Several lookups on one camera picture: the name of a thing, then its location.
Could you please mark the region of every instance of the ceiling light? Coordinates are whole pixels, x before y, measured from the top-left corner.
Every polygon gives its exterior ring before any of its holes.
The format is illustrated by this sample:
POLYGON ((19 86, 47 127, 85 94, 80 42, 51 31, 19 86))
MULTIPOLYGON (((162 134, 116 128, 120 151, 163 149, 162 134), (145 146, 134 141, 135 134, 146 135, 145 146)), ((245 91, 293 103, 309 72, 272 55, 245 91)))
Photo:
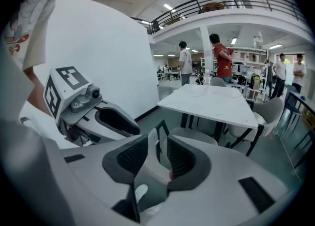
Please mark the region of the ceiling light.
POLYGON ((232 38, 231 44, 234 45, 236 41, 237 41, 237 38, 232 38))
POLYGON ((175 10, 172 7, 170 7, 168 4, 165 4, 164 7, 166 7, 169 10, 172 10, 172 12, 175 12, 175 10))
POLYGON ((278 47, 282 47, 282 45, 275 45, 275 46, 269 47, 269 49, 275 49, 275 48, 278 48, 278 47))

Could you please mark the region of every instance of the gray floor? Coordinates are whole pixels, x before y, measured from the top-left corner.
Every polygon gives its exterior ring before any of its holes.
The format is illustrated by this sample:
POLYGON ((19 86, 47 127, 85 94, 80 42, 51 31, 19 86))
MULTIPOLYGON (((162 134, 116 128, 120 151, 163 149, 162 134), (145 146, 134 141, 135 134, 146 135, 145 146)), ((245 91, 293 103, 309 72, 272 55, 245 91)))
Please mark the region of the gray floor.
MULTIPOLYGON (((158 86, 160 99, 171 94, 174 90, 179 88, 180 81, 162 82, 158 86)), ((141 121, 139 126, 142 134, 148 134, 161 120, 165 120, 168 129, 172 130, 180 126, 182 114, 176 111, 159 108, 141 121)), ((260 164, 269 172, 275 174, 280 178, 286 186, 291 190, 297 188, 303 181, 304 168, 302 164, 297 169, 293 168, 300 157, 303 155, 302 150, 295 150, 292 152, 294 146, 305 136, 307 128, 301 118, 294 133, 292 129, 288 130, 283 136, 280 134, 283 131, 283 126, 287 120, 288 113, 285 112, 278 127, 273 130, 267 137, 261 137, 250 155, 250 159, 260 164)), ((214 133, 215 122, 200 119, 198 127, 196 127, 197 118, 194 118, 192 125, 193 129, 199 130, 207 135, 214 133)), ((161 140, 166 137, 165 133, 161 134, 161 140)), ((220 146, 224 146, 227 142, 234 142, 235 137, 229 133, 221 135, 219 142, 220 146)), ((234 149, 245 154, 250 147, 249 142, 241 142, 234 149)))

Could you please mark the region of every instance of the white t-shirt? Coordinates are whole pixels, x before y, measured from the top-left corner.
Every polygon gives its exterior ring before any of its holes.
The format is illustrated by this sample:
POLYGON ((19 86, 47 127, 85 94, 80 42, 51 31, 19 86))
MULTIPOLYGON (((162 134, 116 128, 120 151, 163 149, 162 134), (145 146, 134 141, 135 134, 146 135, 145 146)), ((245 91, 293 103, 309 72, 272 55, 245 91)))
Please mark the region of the white t-shirt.
POLYGON ((24 0, 4 29, 6 48, 21 70, 45 62, 47 23, 56 0, 24 0))
POLYGON ((181 53, 179 54, 179 61, 184 62, 182 74, 191 74, 191 54, 188 50, 184 49, 181 51, 181 53))
MULTIPOLYGON (((293 72, 296 71, 302 71, 304 74, 306 74, 306 67, 304 64, 299 65, 298 63, 294 64, 293 72)), ((303 86, 303 78, 300 76, 294 76, 292 83, 296 83, 300 86, 303 86)))
POLYGON ((285 80, 285 71, 286 71, 286 65, 284 62, 276 62, 275 64, 276 68, 276 75, 281 79, 285 80))
POLYGON ((168 74, 168 68, 167 67, 164 67, 163 70, 164 70, 165 74, 168 74))

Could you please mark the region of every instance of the red shirt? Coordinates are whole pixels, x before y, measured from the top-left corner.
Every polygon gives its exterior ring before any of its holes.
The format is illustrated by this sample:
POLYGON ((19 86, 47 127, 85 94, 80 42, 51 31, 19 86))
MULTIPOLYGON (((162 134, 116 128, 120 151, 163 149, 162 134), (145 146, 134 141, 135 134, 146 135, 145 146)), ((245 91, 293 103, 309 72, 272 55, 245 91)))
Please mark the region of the red shirt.
POLYGON ((232 66, 231 61, 223 58, 219 53, 223 51, 228 55, 231 55, 234 52, 234 49, 226 48, 221 43, 215 45, 214 53, 215 57, 218 61, 218 71, 217 71, 217 77, 223 78, 223 77, 231 77, 232 76, 232 66))

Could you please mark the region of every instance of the man in red shirt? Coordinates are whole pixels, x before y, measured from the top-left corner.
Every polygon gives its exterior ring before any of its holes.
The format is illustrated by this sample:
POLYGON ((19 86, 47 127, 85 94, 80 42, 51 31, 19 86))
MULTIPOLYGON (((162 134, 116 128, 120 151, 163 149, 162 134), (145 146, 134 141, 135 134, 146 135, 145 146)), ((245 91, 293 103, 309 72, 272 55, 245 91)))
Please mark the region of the man in red shirt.
POLYGON ((232 77, 232 54, 234 49, 226 48, 220 43, 220 37, 213 33, 210 36, 210 41, 214 48, 215 57, 218 61, 217 77, 220 77, 227 84, 232 77))

